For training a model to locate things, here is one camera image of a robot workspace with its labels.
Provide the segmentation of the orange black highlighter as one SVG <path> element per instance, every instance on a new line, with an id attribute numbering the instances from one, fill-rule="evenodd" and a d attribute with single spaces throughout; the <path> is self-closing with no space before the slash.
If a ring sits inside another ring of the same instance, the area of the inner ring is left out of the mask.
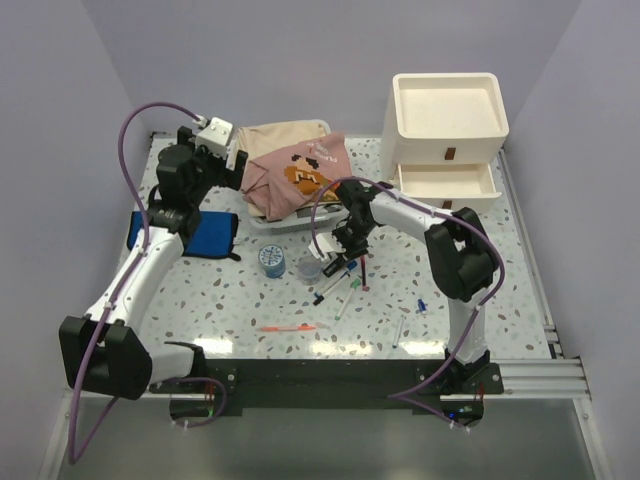
<path id="1" fill-rule="evenodd" d="M 346 268 L 348 271 L 352 270 L 357 266 L 356 260 L 347 261 L 342 257 L 334 259 L 328 266 L 326 266 L 322 273 L 325 277 L 330 278 L 337 272 L 341 271 L 343 268 Z"/>

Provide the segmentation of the blue capped white marker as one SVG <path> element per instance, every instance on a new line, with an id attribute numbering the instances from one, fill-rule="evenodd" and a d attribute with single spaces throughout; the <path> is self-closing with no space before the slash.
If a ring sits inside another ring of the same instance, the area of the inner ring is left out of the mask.
<path id="1" fill-rule="evenodd" d="M 338 282 L 343 276 L 349 274 L 348 268 L 343 268 L 337 271 L 334 275 L 329 277 L 319 288 L 314 291 L 314 295 L 316 297 L 322 296 L 326 290 L 328 290 L 331 286 L 333 286 L 336 282 Z"/>

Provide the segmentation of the green white marker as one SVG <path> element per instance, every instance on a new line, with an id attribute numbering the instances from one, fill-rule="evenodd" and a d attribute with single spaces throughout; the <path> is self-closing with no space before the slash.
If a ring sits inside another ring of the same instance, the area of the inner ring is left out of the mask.
<path id="1" fill-rule="evenodd" d="M 345 297 L 340 309 L 337 311 L 337 313 L 336 313 L 336 315 L 334 317 L 335 320 L 340 320 L 344 316 L 344 314 L 345 314 L 345 312 L 347 310 L 347 307 L 349 306 L 349 303 L 352 301 L 356 291 L 360 288 L 360 285 L 361 285 L 361 280 L 359 278 L 355 278 L 351 282 L 351 284 L 349 286 L 348 294 Z"/>

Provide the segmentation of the white laundry basket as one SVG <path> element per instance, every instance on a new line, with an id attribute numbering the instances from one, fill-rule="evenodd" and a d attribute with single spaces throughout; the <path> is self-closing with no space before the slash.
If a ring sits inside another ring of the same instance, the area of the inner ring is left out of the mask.
<path id="1" fill-rule="evenodd" d="M 342 211 L 342 208 L 339 206 L 339 200 L 335 203 L 322 203 L 320 200 L 315 201 L 319 202 L 318 212 L 316 213 L 316 222 L 318 224 L 336 220 Z M 263 231 L 284 232 L 306 230 L 310 227 L 313 202 L 309 202 L 289 216 L 275 221 L 267 220 L 254 205 L 246 203 L 248 204 L 251 223 L 255 228 Z"/>

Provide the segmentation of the magenta pen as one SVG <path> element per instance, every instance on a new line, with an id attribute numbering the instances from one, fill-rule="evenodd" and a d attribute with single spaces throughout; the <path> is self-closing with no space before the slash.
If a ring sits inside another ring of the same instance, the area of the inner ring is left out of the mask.
<path id="1" fill-rule="evenodd" d="M 362 291 L 367 292 L 369 287 L 367 285 L 367 272 L 366 272 L 366 255 L 360 257 L 360 279 Z"/>

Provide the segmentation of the black capped white marker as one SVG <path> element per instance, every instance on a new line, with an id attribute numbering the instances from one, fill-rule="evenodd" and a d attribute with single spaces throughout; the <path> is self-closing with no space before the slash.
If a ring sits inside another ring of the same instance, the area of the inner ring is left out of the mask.
<path id="1" fill-rule="evenodd" d="M 351 273 L 345 272 L 338 279 L 333 280 L 327 287 L 325 287 L 320 293 L 315 295 L 313 305 L 319 305 L 326 297 L 335 291 L 335 289 L 347 280 L 351 279 Z"/>

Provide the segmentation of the pink printed t-shirt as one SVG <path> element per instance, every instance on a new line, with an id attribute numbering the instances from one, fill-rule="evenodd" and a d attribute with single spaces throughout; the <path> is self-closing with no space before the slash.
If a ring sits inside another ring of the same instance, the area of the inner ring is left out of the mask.
<path id="1" fill-rule="evenodd" d="M 335 203 L 331 183 L 352 174 L 345 137 L 331 133 L 301 141 L 250 161 L 241 192 L 269 221 L 281 220 L 309 202 Z"/>

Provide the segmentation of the orange pen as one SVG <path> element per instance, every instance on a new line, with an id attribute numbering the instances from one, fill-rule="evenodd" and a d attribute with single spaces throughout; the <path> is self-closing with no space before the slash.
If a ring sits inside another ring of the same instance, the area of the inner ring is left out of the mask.
<path id="1" fill-rule="evenodd" d="M 316 326 L 312 325 L 297 325 L 297 326 L 265 326 L 259 327 L 258 331 L 266 333 L 281 333 L 281 332 L 296 332 L 296 331 L 313 331 L 316 330 Z"/>

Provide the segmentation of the white drawer cabinet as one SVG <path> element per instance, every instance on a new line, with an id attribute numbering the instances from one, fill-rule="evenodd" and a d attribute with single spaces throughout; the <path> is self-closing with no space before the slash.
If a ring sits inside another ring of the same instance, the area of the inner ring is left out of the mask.
<path id="1" fill-rule="evenodd" d="M 485 214 L 501 197 L 491 162 L 508 134 L 494 74 L 397 74 L 380 140 L 381 179 L 417 201 L 442 207 L 451 200 L 452 210 Z M 445 161 L 451 147 L 454 160 Z"/>

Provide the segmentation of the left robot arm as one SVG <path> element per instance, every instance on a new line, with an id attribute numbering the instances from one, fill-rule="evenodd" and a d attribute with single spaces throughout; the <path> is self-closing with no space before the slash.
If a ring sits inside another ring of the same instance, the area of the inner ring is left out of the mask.
<path id="1" fill-rule="evenodd" d="M 207 380 L 203 350 L 167 342 L 154 350 L 138 337 L 151 300 L 201 224 L 199 207 L 214 187 L 238 190 L 246 152 L 233 126 L 213 118 L 199 132 L 182 127 L 158 154 L 157 182 L 143 210 L 145 223 L 109 287 L 86 313 L 68 316 L 59 340 L 70 387 L 136 400 L 148 386 L 173 380 L 185 392 Z"/>

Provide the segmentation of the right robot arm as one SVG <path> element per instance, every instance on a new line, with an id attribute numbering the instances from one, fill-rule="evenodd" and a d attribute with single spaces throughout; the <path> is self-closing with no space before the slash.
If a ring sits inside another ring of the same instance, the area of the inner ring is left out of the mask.
<path id="1" fill-rule="evenodd" d="M 485 306 L 506 277 L 504 261 L 479 215 L 467 207 L 453 211 L 420 203 L 388 183 L 360 177 L 340 178 L 332 185 L 348 215 L 330 233 L 319 234 L 311 227 L 309 249 L 329 264 L 325 274 L 332 276 L 367 254 L 369 234 L 377 227 L 392 227 L 424 244 L 433 281 L 448 299 L 449 341 L 441 366 L 409 391 L 445 375 L 452 390 L 469 392 L 481 380 L 480 368 L 489 362 Z"/>

